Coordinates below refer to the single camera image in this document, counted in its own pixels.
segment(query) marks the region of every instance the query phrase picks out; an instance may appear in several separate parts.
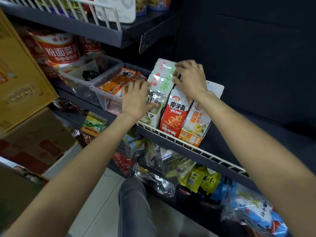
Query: forearm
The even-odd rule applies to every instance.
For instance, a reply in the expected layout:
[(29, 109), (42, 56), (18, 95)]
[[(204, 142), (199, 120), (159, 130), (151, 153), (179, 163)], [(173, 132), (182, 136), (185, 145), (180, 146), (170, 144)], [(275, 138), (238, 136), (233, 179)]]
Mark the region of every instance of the forearm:
[[(133, 124), (134, 120), (119, 115), (45, 186), (5, 236), (66, 235), (104, 173), (113, 152)], [(38, 223), (37, 228), (30, 224), (34, 222)]]
[[(311, 188), (316, 185), (314, 174), (277, 140), (221, 100), (211, 94), (203, 98), (199, 103), (235, 157), (279, 211), (292, 233), (302, 234), (300, 226), (308, 226), (306, 221), (314, 219), (315, 210), (309, 206), (316, 200)], [(305, 231), (303, 236), (308, 236), (308, 230)]]

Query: person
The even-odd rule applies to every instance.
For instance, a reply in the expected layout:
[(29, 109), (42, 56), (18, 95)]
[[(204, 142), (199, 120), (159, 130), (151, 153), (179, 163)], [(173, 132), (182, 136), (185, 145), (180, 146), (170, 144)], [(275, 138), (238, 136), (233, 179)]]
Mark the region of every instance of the person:
[[(316, 236), (316, 176), (277, 140), (208, 91), (201, 64), (179, 62), (173, 75), (177, 74), (182, 81), (173, 78), (173, 82), (207, 112), (292, 235)], [(138, 80), (129, 84), (127, 93), (122, 89), (122, 113), (43, 188), (5, 237), (66, 236), (126, 132), (155, 107), (155, 103), (146, 103), (149, 86)], [(145, 194), (144, 186), (136, 180), (122, 184), (119, 236), (157, 236)], [(140, 202), (133, 206), (128, 199)], [(137, 217), (128, 219), (132, 212)]]

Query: tile grout line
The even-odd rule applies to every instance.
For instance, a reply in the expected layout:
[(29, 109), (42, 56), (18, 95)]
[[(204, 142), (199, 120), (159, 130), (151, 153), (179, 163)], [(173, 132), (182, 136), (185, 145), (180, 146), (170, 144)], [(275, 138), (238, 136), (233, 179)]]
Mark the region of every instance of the tile grout line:
[[(104, 204), (102, 205), (102, 207), (100, 208), (99, 212), (97, 213), (97, 215), (94, 217), (93, 221), (95, 220), (95, 218), (98, 216), (98, 214), (100, 213), (101, 209), (103, 208), (103, 206), (105, 205), (105, 203), (107, 202), (107, 200), (110, 198), (110, 196), (112, 195), (113, 191), (115, 190), (115, 188), (117, 187), (117, 185), (119, 184), (119, 182), (121, 181), (123, 177), (121, 177), (118, 181), (118, 183), (116, 184), (116, 186), (114, 187), (114, 189), (112, 190), (111, 194), (109, 195), (109, 197), (106, 199), (106, 201), (104, 202)], [(88, 229), (85, 231), (85, 233), (83, 234), (82, 237), (84, 237), (84, 235), (87, 233), (87, 231), (89, 230), (90, 226), (92, 225), (93, 221), (91, 222), (91, 224), (89, 225)]]

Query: leg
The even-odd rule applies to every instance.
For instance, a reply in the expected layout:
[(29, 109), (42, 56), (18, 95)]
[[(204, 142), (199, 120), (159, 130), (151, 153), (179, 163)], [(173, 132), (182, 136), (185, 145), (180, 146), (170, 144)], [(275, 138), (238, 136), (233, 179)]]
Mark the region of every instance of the leg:
[(118, 193), (118, 237), (158, 237), (152, 222), (145, 187), (136, 178), (127, 178)]

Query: dark wall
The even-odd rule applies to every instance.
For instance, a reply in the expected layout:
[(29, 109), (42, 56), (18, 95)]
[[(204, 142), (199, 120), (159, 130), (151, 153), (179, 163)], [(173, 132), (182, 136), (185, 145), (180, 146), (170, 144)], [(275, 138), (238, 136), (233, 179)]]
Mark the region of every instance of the dark wall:
[(222, 99), (316, 133), (314, 0), (184, 0), (175, 60), (195, 59)]

